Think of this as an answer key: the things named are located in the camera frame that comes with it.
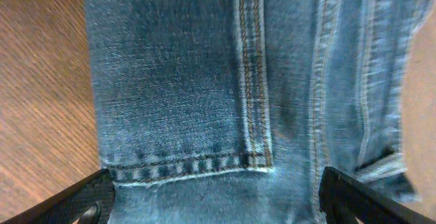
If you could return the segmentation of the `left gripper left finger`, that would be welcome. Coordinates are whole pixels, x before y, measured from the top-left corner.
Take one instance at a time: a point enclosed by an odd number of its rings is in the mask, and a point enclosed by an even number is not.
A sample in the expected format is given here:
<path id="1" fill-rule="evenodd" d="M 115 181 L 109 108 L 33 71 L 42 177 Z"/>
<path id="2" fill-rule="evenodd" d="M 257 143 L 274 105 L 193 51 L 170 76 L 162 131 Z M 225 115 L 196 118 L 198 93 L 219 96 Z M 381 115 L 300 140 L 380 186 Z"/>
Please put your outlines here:
<path id="1" fill-rule="evenodd" d="M 114 198 L 112 175 L 103 169 L 3 223 L 106 224 Z"/>

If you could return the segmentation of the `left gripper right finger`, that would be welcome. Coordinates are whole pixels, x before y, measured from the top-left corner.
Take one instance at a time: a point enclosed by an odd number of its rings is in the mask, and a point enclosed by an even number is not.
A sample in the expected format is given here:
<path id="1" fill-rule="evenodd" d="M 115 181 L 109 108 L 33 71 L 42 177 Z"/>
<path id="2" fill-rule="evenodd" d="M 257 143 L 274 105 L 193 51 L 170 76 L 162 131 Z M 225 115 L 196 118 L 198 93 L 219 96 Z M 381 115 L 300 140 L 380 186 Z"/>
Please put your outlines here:
<path id="1" fill-rule="evenodd" d="M 319 196 L 327 224 L 435 224 L 334 167 L 324 168 Z"/>

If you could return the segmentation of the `dark blue jeans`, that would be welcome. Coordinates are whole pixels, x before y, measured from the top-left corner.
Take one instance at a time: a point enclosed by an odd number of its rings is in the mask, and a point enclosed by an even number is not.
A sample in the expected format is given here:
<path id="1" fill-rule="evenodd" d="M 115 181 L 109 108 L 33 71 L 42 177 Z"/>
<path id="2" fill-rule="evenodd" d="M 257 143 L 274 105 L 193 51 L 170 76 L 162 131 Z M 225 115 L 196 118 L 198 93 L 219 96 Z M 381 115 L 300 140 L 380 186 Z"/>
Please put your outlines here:
<path id="1" fill-rule="evenodd" d="M 398 202 L 434 0 L 84 0 L 111 223 L 324 223 L 332 166 Z"/>

